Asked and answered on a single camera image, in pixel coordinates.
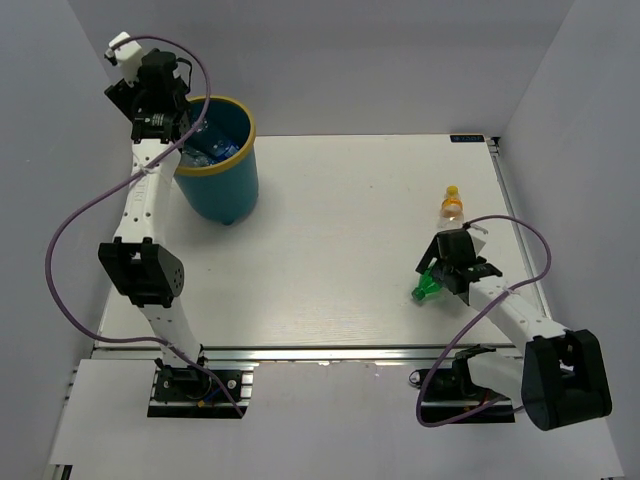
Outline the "green plastic bottle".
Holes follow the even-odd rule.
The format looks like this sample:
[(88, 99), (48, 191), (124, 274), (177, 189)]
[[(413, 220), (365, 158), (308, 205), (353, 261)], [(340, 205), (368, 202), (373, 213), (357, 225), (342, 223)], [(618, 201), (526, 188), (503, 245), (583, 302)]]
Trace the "green plastic bottle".
[(437, 294), (445, 287), (444, 280), (445, 263), (441, 260), (420, 262), (416, 267), (419, 279), (411, 292), (412, 299), (420, 304), (428, 297)]

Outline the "small bottle yellow cap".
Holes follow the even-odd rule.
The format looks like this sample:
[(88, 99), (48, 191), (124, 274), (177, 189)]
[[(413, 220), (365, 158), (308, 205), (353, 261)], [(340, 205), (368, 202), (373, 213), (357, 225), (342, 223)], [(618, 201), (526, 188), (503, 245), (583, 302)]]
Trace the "small bottle yellow cap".
[(439, 210), (438, 228), (440, 230), (458, 229), (464, 223), (464, 206), (459, 189), (455, 185), (446, 188)]

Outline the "clear bottle blue label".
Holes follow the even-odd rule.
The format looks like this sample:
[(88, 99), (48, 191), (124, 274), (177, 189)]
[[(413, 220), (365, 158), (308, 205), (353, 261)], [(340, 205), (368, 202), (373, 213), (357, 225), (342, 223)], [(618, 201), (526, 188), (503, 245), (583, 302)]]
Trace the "clear bottle blue label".
[(216, 165), (218, 160), (215, 157), (203, 153), (191, 147), (182, 149), (180, 166), (183, 168), (205, 168)]
[(233, 157), (240, 148), (219, 127), (204, 119), (196, 132), (186, 141), (186, 146), (200, 156), (208, 158), (208, 164), (216, 164)]

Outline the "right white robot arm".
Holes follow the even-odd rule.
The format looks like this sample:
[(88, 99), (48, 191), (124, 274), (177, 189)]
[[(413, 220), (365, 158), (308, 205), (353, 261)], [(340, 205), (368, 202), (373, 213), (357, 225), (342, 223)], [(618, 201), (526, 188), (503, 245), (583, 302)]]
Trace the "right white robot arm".
[(428, 372), (422, 389), (440, 399), (472, 399), (486, 390), (523, 408), (542, 431), (603, 418), (613, 409), (601, 346), (587, 329), (545, 316), (480, 256), (484, 243), (466, 229), (437, 233), (416, 270), (488, 319), (518, 350), (517, 359), (477, 345), (455, 354), (445, 375)]

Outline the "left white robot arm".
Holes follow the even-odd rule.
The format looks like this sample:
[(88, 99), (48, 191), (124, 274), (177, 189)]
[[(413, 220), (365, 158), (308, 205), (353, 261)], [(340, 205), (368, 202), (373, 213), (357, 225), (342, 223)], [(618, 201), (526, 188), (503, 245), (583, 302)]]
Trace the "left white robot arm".
[(137, 42), (111, 47), (108, 59), (123, 78), (107, 97), (131, 121), (132, 170), (122, 219), (111, 241), (99, 247), (99, 260), (118, 293), (129, 299), (161, 341), (158, 364), (179, 371), (177, 387), (199, 399), (211, 387), (211, 374), (195, 365), (202, 355), (180, 296), (183, 263), (165, 246), (166, 212), (173, 177), (181, 160), (182, 137), (190, 128), (188, 85), (177, 72), (179, 58)]

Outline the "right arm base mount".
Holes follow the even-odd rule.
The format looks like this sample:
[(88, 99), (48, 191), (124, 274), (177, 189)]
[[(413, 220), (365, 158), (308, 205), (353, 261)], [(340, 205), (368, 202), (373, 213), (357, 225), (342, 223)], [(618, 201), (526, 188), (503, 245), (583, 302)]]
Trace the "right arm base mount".
[[(449, 366), (439, 367), (420, 403), (422, 421), (438, 423), (449, 420), (499, 398), (500, 395), (493, 390), (474, 384), (468, 367), (470, 358), (495, 352), (494, 348), (476, 345), (457, 352)], [(473, 416), (458, 420), (456, 424), (513, 423), (516, 414), (521, 410), (522, 407), (514, 408), (512, 403), (503, 397), (500, 402)]]

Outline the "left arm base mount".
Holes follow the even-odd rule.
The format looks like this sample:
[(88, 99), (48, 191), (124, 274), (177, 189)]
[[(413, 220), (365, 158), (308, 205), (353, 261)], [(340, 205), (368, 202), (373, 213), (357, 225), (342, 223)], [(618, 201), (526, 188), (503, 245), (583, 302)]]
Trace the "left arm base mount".
[[(213, 370), (229, 395), (245, 413), (251, 397), (253, 372)], [(157, 368), (152, 383), (148, 418), (239, 419), (235, 407), (216, 381), (199, 370)]]

